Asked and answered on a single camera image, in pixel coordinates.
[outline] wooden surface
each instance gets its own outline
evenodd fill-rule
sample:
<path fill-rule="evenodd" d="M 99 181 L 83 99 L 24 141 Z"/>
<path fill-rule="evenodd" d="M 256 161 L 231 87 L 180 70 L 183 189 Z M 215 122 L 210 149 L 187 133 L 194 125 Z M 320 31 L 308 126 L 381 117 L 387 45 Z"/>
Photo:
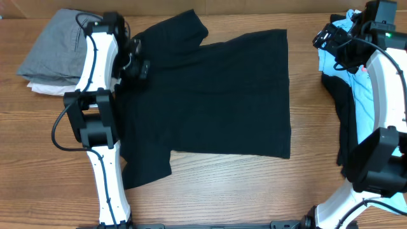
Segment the wooden surface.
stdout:
<path fill-rule="evenodd" d="M 125 16 L 176 15 L 194 9 L 199 15 L 250 13 L 331 13 L 364 8 L 369 0 L 0 0 L 6 18 L 51 18 L 61 8 L 119 11 Z M 407 1 L 398 2 L 407 10 Z"/>
<path fill-rule="evenodd" d="M 127 20 L 135 34 L 166 18 Z M 311 43 L 329 14 L 201 19 L 209 30 L 204 44 L 247 32 L 288 29 L 291 159 L 173 152 L 173 175 L 126 191 L 134 220 L 186 225 L 300 219 L 343 182 L 335 164 L 339 122 L 321 84 Z M 87 156 L 59 151 L 50 139 L 62 98 L 35 94 L 15 75 L 47 21 L 0 21 L 0 31 L 7 31 L 0 32 L 0 228 L 66 229 L 94 225 L 99 218 Z M 407 32 L 407 12 L 398 13 L 396 25 Z M 57 132 L 60 144 L 78 146 L 67 118 Z M 358 220 L 362 228 L 407 225 L 407 218 L 374 208 Z"/>

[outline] blue towel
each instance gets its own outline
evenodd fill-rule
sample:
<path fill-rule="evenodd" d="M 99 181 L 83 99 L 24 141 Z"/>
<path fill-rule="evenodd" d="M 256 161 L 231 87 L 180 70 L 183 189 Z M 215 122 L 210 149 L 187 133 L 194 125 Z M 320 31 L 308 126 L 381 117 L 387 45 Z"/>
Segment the blue towel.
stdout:
<path fill-rule="evenodd" d="M 346 19 L 338 20 L 333 24 L 339 28 L 349 31 L 353 22 L 350 20 L 354 13 L 360 11 L 348 10 Z M 357 142 L 360 144 L 373 132 L 373 125 L 375 122 L 375 109 L 373 105 L 373 90 L 371 87 L 371 81 L 367 70 L 360 66 L 356 74 L 351 74 L 348 71 L 337 71 L 333 68 L 335 58 L 327 51 L 318 49 L 319 55 L 319 71 L 322 71 L 328 76 L 337 76 L 345 81 L 350 87 L 355 101 L 355 115 L 356 115 L 356 129 L 357 129 Z M 393 152 L 394 156 L 401 156 L 399 149 Z M 404 201 L 403 194 L 397 193 L 392 198 L 384 198 L 383 202 L 389 204 L 401 211 L 407 211 L 407 205 Z"/>

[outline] black cloth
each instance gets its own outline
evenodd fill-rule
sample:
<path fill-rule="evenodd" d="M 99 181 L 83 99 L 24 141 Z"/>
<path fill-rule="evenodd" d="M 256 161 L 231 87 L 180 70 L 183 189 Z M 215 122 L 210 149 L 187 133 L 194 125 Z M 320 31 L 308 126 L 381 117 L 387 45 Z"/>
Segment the black cloth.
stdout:
<path fill-rule="evenodd" d="M 123 80 L 125 189 L 171 174 L 170 151 L 290 156 L 286 30 L 200 46 L 208 30 L 193 10 L 136 35 L 148 82 Z"/>
<path fill-rule="evenodd" d="M 337 76 L 322 74 L 322 84 L 335 101 L 336 114 L 340 120 L 339 144 L 340 149 L 336 163 L 343 165 L 342 174 L 345 176 L 345 166 L 349 155 L 357 146 L 356 113 L 352 88 Z"/>

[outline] folded gray cloth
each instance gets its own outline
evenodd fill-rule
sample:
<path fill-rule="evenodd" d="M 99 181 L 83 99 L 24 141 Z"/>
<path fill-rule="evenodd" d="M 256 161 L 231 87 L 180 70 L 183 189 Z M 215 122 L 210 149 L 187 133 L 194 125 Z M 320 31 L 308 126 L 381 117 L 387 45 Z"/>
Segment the folded gray cloth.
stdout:
<path fill-rule="evenodd" d="M 54 15 L 39 35 L 30 53 L 17 71 L 18 75 L 45 85 L 76 85 L 86 57 L 86 39 L 75 21 L 80 11 L 62 9 Z M 81 15 L 86 25 L 96 18 Z"/>

